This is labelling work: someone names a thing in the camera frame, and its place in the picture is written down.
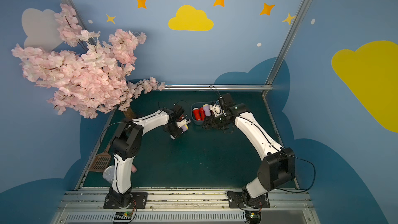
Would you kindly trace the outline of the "clear blue storage box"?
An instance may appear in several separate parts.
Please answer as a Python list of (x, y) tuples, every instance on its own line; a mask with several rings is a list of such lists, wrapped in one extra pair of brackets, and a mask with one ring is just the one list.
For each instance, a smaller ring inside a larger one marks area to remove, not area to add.
[(194, 108), (200, 109), (201, 107), (203, 107), (204, 104), (214, 105), (214, 104), (218, 104), (218, 103), (217, 103), (217, 102), (214, 102), (214, 101), (212, 101), (212, 102), (196, 102), (196, 103), (193, 103), (193, 104), (191, 105), (192, 120), (193, 120), (193, 122), (194, 122), (195, 124), (197, 124), (197, 125), (202, 125), (202, 124), (206, 121), (206, 119), (209, 119), (210, 117), (215, 117), (214, 114), (213, 114), (213, 112), (211, 111), (211, 116), (206, 116), (206, 118), (205, 118), (204, 121), (196, 121), (196, 120), (195, 120), (195, 118), (193, 117), (192, 110), (193, 110)]

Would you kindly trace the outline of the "purple flashlight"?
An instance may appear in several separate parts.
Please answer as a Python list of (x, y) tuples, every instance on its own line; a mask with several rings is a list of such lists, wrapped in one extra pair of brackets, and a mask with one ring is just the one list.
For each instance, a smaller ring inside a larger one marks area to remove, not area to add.
[(188, 128), (187, 125), (183, 125), (183, 126), (181, 127), (181, 129), (182, 129), (183, 132), (186, 132), (189, 128)]
[(211, 116), (210, 105), (204, 104), (202, 108), (205, 113), (205, 116)]

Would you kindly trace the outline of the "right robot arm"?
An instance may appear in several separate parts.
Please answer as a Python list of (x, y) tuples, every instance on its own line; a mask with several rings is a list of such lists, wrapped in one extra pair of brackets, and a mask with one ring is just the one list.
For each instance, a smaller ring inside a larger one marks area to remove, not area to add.
[(267, 194), (295, 179), (293, 150), (277, 143), (245, 104), (236, 104), (229, 93), (221, 95), (214, 103), (204, 104), (199, 111), (200, 116), (204, 117), (204, 128), (223, 130), (233, 124), (246, 136), (260, 157), (257, 177), (232, 200), (239, 208), (269, 207)]

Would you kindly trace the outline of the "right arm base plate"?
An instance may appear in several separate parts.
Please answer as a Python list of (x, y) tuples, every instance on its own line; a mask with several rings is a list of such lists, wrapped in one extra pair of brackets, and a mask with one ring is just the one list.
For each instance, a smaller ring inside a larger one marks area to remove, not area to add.
[(241, 209), (261, 209), (270, 208), (270, 202), (268, 193), (260, 195), (256, 198), (252, 198), (246, 191), (228, 191), (227, 197), (229, 201), (229, 208), (241, 208)]

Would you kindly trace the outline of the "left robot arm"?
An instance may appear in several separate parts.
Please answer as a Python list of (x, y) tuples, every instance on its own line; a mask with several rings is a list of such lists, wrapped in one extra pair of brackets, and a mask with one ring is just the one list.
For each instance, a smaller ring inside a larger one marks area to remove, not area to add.
[(136, 207), (132, 195), (131, 174), (133, 160), (138, 154), (144, 134), (163, 127), (172, 140), (188, 130), (189, 118), (184, 108), (175, 104), (173, 108), (163, 108), (142, 118), (119, 123), (111, 140), (114, 152), (114, 179), (105, 198), (105, 209), (130, 209)]

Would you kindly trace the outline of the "large red flashlight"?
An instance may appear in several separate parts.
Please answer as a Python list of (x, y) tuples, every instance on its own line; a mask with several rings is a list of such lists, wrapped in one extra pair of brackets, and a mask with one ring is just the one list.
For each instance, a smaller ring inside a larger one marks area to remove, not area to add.
[(201, 107), (201, 108), (200, 108), (200, 120), (201, 120), (201, 121), (204, 121), (205, 118), (206, 118), (205, 111), (204, 111), (204, 109)]

